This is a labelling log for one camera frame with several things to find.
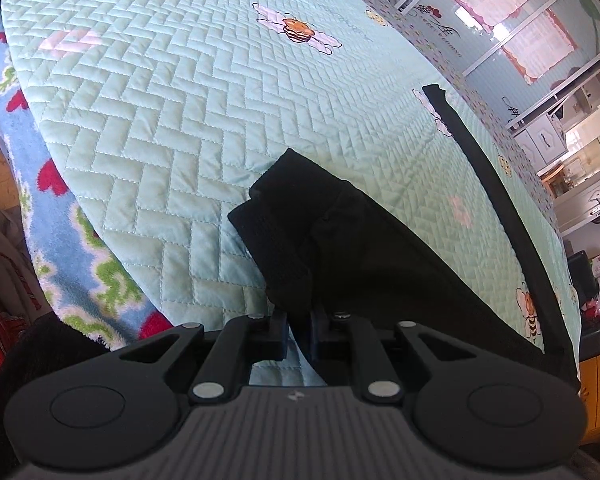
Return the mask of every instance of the black fabric strip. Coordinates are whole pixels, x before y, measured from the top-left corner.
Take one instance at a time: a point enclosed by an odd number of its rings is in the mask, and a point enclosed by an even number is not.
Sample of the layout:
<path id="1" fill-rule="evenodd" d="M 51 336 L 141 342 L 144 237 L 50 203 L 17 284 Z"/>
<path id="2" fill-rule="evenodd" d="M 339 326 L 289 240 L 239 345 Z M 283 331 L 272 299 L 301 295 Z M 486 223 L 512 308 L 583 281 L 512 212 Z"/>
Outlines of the black fabric strip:
<path id="1" fill-rule="evenodd" d="M 509 242 L 516 253 L 538 313 L 544 341 L 544 354 L 549 360 L 547 364 L 551 368 L 555 367 L 557 373 L 554 373 L 560 377 L 576 378 L 577 368 L 573 345 L 564 324 L 554 288 L 507 189 L 474 136 L 446 101 L 446 92 L 438 85 L 428 85 L 422 90 L 474 168 L 476 176 L 484 187 L 500 223 L 509 237 Z"/>

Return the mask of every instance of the mattress cover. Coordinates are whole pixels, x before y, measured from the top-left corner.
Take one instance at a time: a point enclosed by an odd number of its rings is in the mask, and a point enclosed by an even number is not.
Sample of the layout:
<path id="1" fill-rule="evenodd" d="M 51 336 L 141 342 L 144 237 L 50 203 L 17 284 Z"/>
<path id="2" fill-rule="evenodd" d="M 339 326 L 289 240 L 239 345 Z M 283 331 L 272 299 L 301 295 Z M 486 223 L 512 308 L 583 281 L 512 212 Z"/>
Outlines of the mattress cover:
<path id="1" fill-rule="evenodd" d="M 418 94 L 439 84 L 516 204 L 577 348 L 559 238 L 467 104 L 366 10 L 360 0 L 2 0 L 14 68 L 59 173 L 171 322 L 213 330 L 267 310 L 226 214 L 290 147 L 408 225 L 542 347 L 506 234 Z"/>

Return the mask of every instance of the bed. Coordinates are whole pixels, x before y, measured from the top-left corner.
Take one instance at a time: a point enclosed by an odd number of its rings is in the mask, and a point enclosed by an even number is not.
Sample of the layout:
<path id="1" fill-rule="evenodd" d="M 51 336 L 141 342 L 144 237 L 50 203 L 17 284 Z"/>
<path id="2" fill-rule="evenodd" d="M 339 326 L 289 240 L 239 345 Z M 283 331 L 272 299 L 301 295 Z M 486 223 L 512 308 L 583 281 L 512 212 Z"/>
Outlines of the bed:
<path id="1" fill-rule="evenodd" d="M 566 258 L 528 161 L 474 92 L 460 97 L 449 82 L 460 78 L 423 57 L 439 53 L 413 40 L 419 52 L 399 14 L 373 2 L 0 0 L 0 146 L 61 319 L 119 348 L 170 324 L 214 330 L 266 312 L 226 215 L 291 147 L 407 224 L 542 348 L 484 190 L 418 95 L 439 84 L 530 233 L 577 360 Z M 291 343 L 252 381 L 319 378 Z"/>

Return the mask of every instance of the silver screw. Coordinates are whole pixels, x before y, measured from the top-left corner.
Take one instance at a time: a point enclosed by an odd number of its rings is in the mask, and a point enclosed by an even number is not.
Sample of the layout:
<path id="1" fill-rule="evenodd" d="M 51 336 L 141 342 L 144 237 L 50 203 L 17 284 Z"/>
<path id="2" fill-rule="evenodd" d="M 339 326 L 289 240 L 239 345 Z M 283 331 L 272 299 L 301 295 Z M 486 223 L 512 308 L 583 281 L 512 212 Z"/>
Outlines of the silver screw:
<path id="1" fill-rule="evenodd" d="M 393 381 L 376 381 L 369 385 L 368 390 L 376 397 L 393 397 L 400 393 L 400 385 Z"/>
<path id="2" fill-rule="evenodd" d="M 215 399 L 224 394 L 224 386 L 218 383 L 200 383 L 193 387 L 193 394 L 200 399 Z"/>

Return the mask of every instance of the red heart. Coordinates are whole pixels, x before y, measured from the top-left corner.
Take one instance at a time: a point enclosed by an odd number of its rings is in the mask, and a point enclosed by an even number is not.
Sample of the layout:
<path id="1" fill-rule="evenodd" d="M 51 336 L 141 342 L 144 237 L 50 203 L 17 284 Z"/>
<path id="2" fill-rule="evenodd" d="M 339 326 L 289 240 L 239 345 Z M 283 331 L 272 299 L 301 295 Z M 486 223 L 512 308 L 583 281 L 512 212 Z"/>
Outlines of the red heart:
<path id="1" fill-rule="evenodd" d="M 157 333 L 173 328 L 173 325 L 160 312 L 154 310 L 149 317 L 142 323 L 138 339 L 145 339 Z"/>
<path id="2" fill-rule="evenodd" d="M 27 103 L 27 100 L 24 98 L 24 94 L 22 93 L 22 90 L 18 90 L 13 95 L 11 100 L 7 103 L 7 111 L 8 112 L 13 112 L 14 110 L 17 110 L 18 108 L 22 108 L 23 110 L 29 109 L 29 103 Z"/>
<path id="3" fill-rule="evenodd" d="M 64 195 L 69 191 L 69 188 L 58 173 L 58 168 L 56 168 L 51 159 L 45 162 L 38 173 L 38 190 L 46 191 L 49 188 L 51 188 L 55 196 Z"/>

